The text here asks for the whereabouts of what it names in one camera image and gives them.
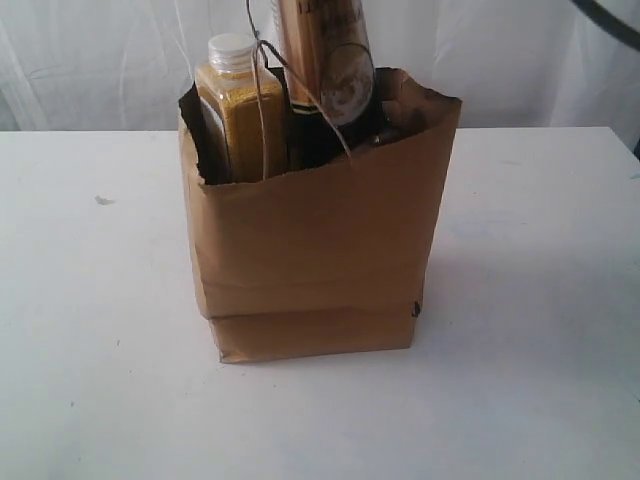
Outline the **yellow millet grain pack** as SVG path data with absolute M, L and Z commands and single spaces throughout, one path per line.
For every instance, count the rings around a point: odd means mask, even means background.
M 233 182 L 254 183 L 289 170 L 285 95 L 280 81 L 253 64 L 255 40 L 224 33 L 208 41 L 195 71 L 205 125 Z

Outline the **spaghetti package dark blue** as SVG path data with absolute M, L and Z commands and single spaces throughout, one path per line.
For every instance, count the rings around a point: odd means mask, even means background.
M 385 123 L 376 68 L 360 0 L 274 1 L 281 55 L 301 79 L 285 73 L 293 146 L 304 169 L 356 148 Z

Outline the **brown paper shopping bag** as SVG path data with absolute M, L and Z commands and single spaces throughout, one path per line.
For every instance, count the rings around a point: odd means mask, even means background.
M 289 170 L 230 180 L 195 86 L 179 100 L 179 144 L 197 303 L 224 363 L 408 347 L 462 103 L 376 68 L 385 123 L 329 163 L 294 154 L 280 41 L 257 32 L 253 64 L 285 95 Z

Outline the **white backdrop sheet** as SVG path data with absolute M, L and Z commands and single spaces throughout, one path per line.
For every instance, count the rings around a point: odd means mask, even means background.
M 566 1 L 367 1 L 375 62 L 460 97 L 465 127 L 639 135 L 639 56 Z M 217 34 L 277 38 L 266 1 L 5 1 L 5 130 L 172 130 Z

